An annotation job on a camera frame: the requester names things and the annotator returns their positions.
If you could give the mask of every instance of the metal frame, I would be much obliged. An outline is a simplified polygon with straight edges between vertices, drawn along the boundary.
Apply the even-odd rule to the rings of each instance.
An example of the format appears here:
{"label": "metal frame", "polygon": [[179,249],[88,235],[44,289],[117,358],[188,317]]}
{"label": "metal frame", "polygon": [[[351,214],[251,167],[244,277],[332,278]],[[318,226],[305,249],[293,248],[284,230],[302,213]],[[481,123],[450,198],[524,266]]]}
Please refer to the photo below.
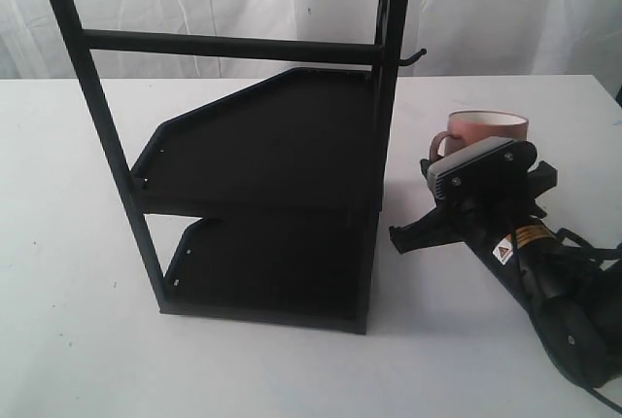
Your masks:
{"label": "metal frame", "polygon": [[[137,190],[130,175],[90,50],[160,52],[372,66],[372,77],[375,83],[377,141],[375,160],[378,178],[376,202],[378,208],[373,210],[375,217],[372,220],[376,224],[370,227],[375,231],[377,212],[382,202],[384,170],[407,1],[378,0],[375,41],[372,45],[363,45],[83,29],[74,0],[50,0],[160,311],[179,312],[179,309],[167,302],[167,289],[156,249],[145,216],[137,203]],[[375,250],[375,235],[369,236],[369,247],[365,250],[368,257],[364,258],[365,266],[360,283],[363,293],[360,296],[359,318],[366,318]],[[359,331],[364,331],[364,326],[365,322],[361,321]]]}

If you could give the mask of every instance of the white backdrop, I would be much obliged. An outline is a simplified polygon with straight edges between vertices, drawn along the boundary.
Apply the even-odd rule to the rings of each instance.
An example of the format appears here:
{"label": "white backdrop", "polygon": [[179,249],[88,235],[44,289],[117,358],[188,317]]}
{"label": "white backdrop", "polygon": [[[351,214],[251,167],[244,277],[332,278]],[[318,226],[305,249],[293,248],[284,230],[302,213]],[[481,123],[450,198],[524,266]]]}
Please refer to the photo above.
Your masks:
{"label": "white backdrop", "polygon": [[[376,0],[76,0],[99,29],[373,40]],[[402,55],[418,75],[594,74],[622,84],[622,0],[410,0]],[[104,78],[265,77],[287,62],[95,52]],[[413,74],[406,68],[402,75]],[[74,76],[48,0],[0,0],[0,78]]]}

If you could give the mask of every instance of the black metal shelf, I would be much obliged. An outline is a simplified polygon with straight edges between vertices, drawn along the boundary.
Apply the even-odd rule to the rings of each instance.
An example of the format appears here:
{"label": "black metal shelf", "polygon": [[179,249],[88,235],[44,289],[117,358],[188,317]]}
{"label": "black metal shelf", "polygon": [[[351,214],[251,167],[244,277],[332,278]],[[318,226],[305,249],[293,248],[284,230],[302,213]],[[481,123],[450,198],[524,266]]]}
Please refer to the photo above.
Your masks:
{"label": "black metal shelf", "polygon": [[368,72],[294,69],[162,124],[132,169],[143,211],[363,209],[373,92]]}
{"label": "black metal shelf", "polygon": [[370,224],[326,229],[304,215],[277,214],[200,220],[166,272],[170,310],[277,323],[286,316],[302,325],[333,320],[353,331]]}

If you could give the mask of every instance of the horizontal bar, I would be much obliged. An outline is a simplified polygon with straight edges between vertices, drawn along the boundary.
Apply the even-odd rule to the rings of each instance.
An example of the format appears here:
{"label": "horizontal bar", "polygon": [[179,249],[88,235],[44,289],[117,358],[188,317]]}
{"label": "horizontal bar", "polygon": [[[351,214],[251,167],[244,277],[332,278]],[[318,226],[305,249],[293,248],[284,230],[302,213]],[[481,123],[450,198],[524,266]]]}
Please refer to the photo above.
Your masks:
{"label": "horizontal bar", "polygon": [[372,65],[380,61],[382,56],[382,47],[371,44],[274,41],[98,29],[85,29],[83,36],[90,49],[101,51],[175,53],[351,65]]}

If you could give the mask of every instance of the mug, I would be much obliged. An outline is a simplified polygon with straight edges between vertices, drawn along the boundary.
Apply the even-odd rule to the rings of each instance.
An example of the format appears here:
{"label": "mug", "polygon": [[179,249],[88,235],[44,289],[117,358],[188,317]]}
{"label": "mug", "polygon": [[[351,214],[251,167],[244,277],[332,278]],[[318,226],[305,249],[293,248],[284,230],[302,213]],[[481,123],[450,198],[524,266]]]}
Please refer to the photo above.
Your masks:
{"label": "mug", "polygon": [[445,141],[445,155],[470,146],[489,136],[501,136],[520,141],[527,139],[529,120],[519,115],[492,110],[463,110],[449,115],[447,131],[441,131],[430,144],[430,162],[442,156],[438,153],[440,144]]}

